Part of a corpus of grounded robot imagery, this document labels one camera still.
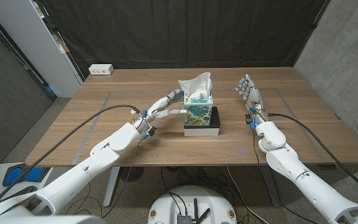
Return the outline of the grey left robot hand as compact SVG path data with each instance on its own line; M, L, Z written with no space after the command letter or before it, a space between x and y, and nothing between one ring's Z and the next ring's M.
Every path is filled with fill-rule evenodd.
M135 121L133 126L139 133L148 129L149 124L155 119L166 118L170 115L185 114L187 110L179 109L172 110L168 107L174 103L184 99L184 92L181 89L177 89L169 93L167 96L157 100L146 112L146 114L140 115Z

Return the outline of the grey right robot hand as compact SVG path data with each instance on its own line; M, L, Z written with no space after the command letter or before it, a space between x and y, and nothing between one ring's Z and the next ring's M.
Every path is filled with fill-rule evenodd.
M258 123L270 121L268 114L265 112L264 102L260 91L255 87L254 81L249 74L239 81L235 91L245 102L246 109L250 112L253 119Z

